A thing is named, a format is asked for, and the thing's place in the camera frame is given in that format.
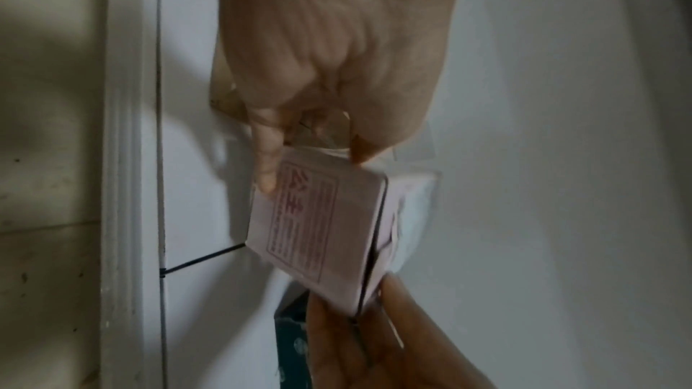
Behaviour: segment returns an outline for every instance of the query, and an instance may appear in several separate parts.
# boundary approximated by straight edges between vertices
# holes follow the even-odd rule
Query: black grout line
[[[209,259],[213,259],[214,257],[220,256],[220,255],[224,255],[224,254],[227,254],[227,253],[229,253],[229,252],[233,252],[233,251],[235,251],[236,249],[240,249],[240,248],[244,248],[244,247],[245,247],[245,243],[240,243],[240,244],[238,244],[238,245],[231,246],[230,248],[221,249],[220,251],[213,252],[213,253],[211,253],[211,254],[209,254],[209,255],[205,255],[204,257],[200,257],[199,259],[194,259],[194,260],[190,260],[190,261],[188,261],[188,262],[186,262],[186,263],[179,264],[178,266],[175,266],[175,267],[172,267],[172,268],[168,268],[168,269],[161,268],[161,269],[159,270],[159,276],[160,276],[161,278],[163,278],[163,277],[165,277],[166,275],[172,274],[173,272],[179,271],[179,270],[181,270],[181,269],[183,269],[183,268],[185,268],[185,267],[192,266],[193,264],[201,263],[202,261],[207,261],[207,260],[209,260]]]

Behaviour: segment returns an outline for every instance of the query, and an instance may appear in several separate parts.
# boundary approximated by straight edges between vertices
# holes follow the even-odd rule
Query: white trim
[[[101,387],[163,388],[156,39],[159,0],[108,0]]]

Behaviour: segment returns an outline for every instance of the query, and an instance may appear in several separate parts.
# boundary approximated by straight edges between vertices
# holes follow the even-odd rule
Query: beige floor
[[[0,388],[98,387],[105,0],[0,0]]]

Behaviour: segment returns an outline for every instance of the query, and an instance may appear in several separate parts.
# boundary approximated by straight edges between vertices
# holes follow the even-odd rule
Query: pink box
[[[255,190],[247,246],[357,315],[420,241],[439,175],[286,148],[271,197]]]

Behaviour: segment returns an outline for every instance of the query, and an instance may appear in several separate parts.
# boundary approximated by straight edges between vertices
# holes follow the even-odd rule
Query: human hand
[[[392,274],[382,280],[381,301],[381,308],[373,305],[358,319],[363,350],[348,319],[310,294],[308,362],[315,389],[494,388]]]
[[[219,29],[247,106],[265,193],[301,118],[318,133],[350,118],[362,163],[421,125],[445,57],[455,0],[220,0]]]

